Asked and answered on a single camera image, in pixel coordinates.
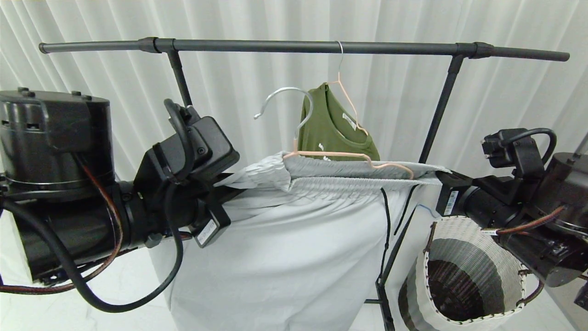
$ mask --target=green shirt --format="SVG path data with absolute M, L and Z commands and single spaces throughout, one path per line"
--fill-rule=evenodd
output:
M 328 151 L 361 153 L 373 161 L 379 161 L 380 155 L 372 141 L 371 135 L 356 129 L 355 119 L 349 115 L 337 101 L 327 83 L 308 91 L 312 95 L 314 110 L 308 122 L 300 129 L 298 138 L 299 151 Z M 310 103 L 304 98 L 302 121 L 307 115 Z M 356 157 L 314 157 L 333 161 L 359 161 Z

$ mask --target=white curtain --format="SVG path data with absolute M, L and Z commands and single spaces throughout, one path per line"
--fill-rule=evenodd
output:
M 119 178 L 132 180 L 143 153 L 173 132 L 163 99 L 181 103 L 181 98 L 167 57 L 140 51 L 45 55 L 38 50 L 40 42 L 148 36 L 483 41 L 495 46 L 570 52 L 568 62 L 509 58 L 464 62 L 429 162 L 483 176 L 493 169 L 483 158 L 479 141 L 501 128 L 552 128 L 558 135 L 556 151 L 573 151 L 586 134 L 587 16 L 588 2 L 581 0 L 0 1 L 0 90 L 17 86 L 77 90 L 109 99 L 116 172 Z M 241 154 L 234 169 L 290 149 L 302 95 L 281 94 L 266 115 L 254 121 L 265 97 L 283 86 L 311 89 L 333 81 L 340 60 L 337 54 L 181 52 L 180 56 L 196 109 L 201 115 L 213 116 Z M 383 160 L 418 160 L 449 61 L 450 57 L 345 55 L 342 81 Z M 341 91 L 334 90 L 343 101 Z M 539 136 L 537 140 L 544 151 L 547 140 Z M 124 272 L 136 270 L 148 260 L 126 261 L 128 264 L 119 267 Z M 145 283 L 140 274 L 136 276 L 132 286 L 141 284 L 143 293 L 154 286 L 155 279 Z M 102 282 L 106 291 L 112 288 L 112 283 Z M 118 280 L 116 285 L 131 286 Z M 129 292 L 128 296 L 111 297 L 128 301 L 140 295 Z M 7 300 L 13 300 L 14 309 L 18 309 L 15 300 L 28 302 L 1 297 L 3 320 Z M 67 298 L 64 302 L 81 303 L 75 293 L 62 297 Z M 57 299 L 39 300 L 50 303 Z M 72 330 L 79 329 L 72 325 Z M 142 327 L 155 330 L 149 323 Z

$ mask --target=drawstring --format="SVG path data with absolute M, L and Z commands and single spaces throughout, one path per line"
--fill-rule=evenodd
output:
M 386 191 L 384 188 L 380 188 L 382 191 L 382 195 L 384 196 L 384 205 L 386 206 L 386 219 L 388 221 L 387 229 L 386 229 L 386 243 L 384 244 L 384 254 L 382 255 L 382 265 L 380 266 L 380 276 L 378 277 L 378 281 L 380 281 L 384 274 L 384 263 L 386 261 L 386 252 L 388 251 L 388 246 L 390 243 L 390 227 L 392 226 L 392 222 L 390 221 L 390 208 L 388 207 L 388 196 L 386 195 Z

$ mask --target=pink hanger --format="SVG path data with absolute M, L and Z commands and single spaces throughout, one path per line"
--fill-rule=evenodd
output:
M 347 101 L 349 102 L 349 104 L 351 105 L 351 108 L 353 109 L 353 112 L 355 113 L 355 126 L 358 129 L 362 130 L 366 135 L 369 135 L 369 133 L 366 129 L 359 126 L 358 111 L 355 109 L 353 102 L 351 102 L 351 98 L 349 98 L 349 95 L 347 94 L 347 91 L 345 90 L 345 87 L 343 86 L 343 82 L 341 81 L 341 64 L 343 64 L 343 57 L 345 56 L 345 53 L 343 53 L 343 45 L 341 44 L 341 42 L 338 41 L 338 43 L 339 43 L 339 46 L 341 47 L 341 61 L 339 62 L 339 69 L 337 70 L 337 80 L 334 82 L 329 82 L 328 84 L 339 84 L 339 86 L 341 86 L 341 90 L 343 90 L 343 94 L 345 94 L 345 98 L 347 98 Z
M 370 165 L 370 167 L 374 168 L 374 169 L 380 169 L 380 168 L 385 168 L 385 167 L 397 167 L 397 168 L 401 168 L 403 170 L 405 170 L 407 173 L 410 174 L 410 179 L 414 179 L 415 177 L 415 173 L 408 167 L 398 164 L 398 163 L 384 163 L 384 164 L 379 164 L 379 165 L 374 165 L 372 163 L 372 159 L 366 155 L 366 154 L 360 154 L 360 153 L 347 153 L 347 152 L 324 152 L 324 151 L 299 151 L 298 150 L 298 135 L 300 133 L 300 129 L 306 124 L 306 122 L 308 122 L 308 120 L 310 119 L 310 117 L 312 116 L 312 112 L 315 109 L 315 104 L 314 104 L 314 100 L 312 99 L 312 95 L 310 93 L 308 93 L 305 90 L 302 90 L 298 87 L 282 87 L 277 89 L 276 91 L 274 91 L 273 93 L 271 93 L 270 95 L 268 95 L 268 97 L 266 98 L 266 100 L 263 102 L 263 105 L 261 107 L 261 111 L 259 112 L 259 114 L 256 114 L 255 116 L 253 116 L 254 119 L 258 119 L 261 115 L 263 115 L 263 113 L 265 112 L 265 109 L 268 106 L 269 101 L 275 97 L 277 94 L 284 92 L 284 91 L 288 91 L 288 90 L 295 90 L 295 91 L 300 91 L 302 93 L 304 93 L 307 97 L 308 100 L 310 102 L 310 108 L 308 111 L 308 115 L 304 118 L 304 120 L 302 120 L 300 122 L 300 124 L 296 127 L 296 131 L 294 132 L 294 149 L 293 152 L 284 155 L 284 158 L 289 158 L 292 157 L 294 155 L 303 155 L 303 156 L 338 156 L 338 157 L 358 157 L 358 158 L 362 158 L 364 160 L 367 161 L 367 163 Z

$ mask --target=woven basket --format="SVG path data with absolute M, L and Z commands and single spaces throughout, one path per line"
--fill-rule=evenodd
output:
M 523 269 L 471 219 L 444 217 L 400 289 L 400 313 L 410 330 L 493 330 L 529 302 Z

